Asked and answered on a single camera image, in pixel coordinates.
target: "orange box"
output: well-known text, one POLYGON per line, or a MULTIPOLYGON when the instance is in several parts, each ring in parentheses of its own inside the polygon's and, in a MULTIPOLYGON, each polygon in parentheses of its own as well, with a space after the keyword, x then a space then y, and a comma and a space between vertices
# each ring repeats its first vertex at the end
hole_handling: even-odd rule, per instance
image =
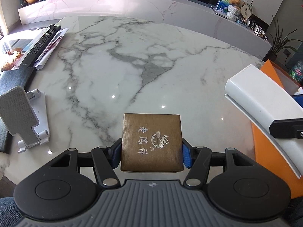
MULTIPOLYGON (((261 71, 263 73, 284 88, 281 79, 277 74, 277 70, 290 78, 283 69, 275 65, 270 60, 267 60, 261 67, 261 71)), ((294 80, 292 81, 298 85, 298 88, 301 86, 294 80)), ((263 133, 253 123, 251 125, 255 144, 256 162, 270 170, 278 177, 282 178, 288 184, 291 190, 292 199, 303 196, 303 177, 298 179, 282 155, 278 152, 278 150, 276 150, 266 136, 263 135, 263 133)))

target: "gray ribbed cover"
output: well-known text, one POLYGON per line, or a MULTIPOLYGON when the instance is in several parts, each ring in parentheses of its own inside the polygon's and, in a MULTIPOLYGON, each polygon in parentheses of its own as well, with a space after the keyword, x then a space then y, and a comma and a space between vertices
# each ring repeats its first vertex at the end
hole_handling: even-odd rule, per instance
POLYGON ((179 181, 127 180, 119 189, 106 190, 87 212, 54 223, 23 219, 17 227, 85 226, 288 226, 281 219, 266 223, 242 223, 219 214, 200 191, 183 188, 179 181))
POLYGON ((32 130, 39 121, 21 86, 16 86, 0 96, 0 116, 8 131, 12 135, 20 134, 26 145, 39 142, 32 130))

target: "black notebook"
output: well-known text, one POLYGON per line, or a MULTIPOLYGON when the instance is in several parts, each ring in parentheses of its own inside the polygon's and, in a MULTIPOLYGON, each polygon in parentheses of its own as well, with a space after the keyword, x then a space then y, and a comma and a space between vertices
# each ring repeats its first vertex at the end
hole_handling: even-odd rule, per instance
MULTIPOLYGON (((0 76, 0 95, 18 85, 23 87, 25 92, 27 92, 36 71, 35 67, 4 71, 0 76)), ((0 118, 0 152, 8 154, 11 142, 12 136, 0 118)))

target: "jeans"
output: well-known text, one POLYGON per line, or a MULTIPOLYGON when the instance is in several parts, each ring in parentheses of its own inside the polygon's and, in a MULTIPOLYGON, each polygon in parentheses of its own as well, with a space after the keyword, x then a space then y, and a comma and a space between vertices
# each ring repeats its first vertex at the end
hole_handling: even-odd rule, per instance
POLYGON ((6 197, 0 199, 0 226, 13 227, 20 220, 22 216, 17 209, 13 197, 6 197))

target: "black remote control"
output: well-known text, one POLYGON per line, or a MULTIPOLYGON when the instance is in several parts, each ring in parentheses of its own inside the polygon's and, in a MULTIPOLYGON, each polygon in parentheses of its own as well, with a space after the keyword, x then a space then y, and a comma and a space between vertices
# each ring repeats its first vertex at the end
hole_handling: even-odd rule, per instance
POLYGON ((48 46, 50 41, 60 31, 61 26, 52 26, 47 32, 39 39, 35 46, 28 52, 25 53, 25 58, 22 60, 19 68, 34 66, 38 57, 42 54, 43 50, 48 46))

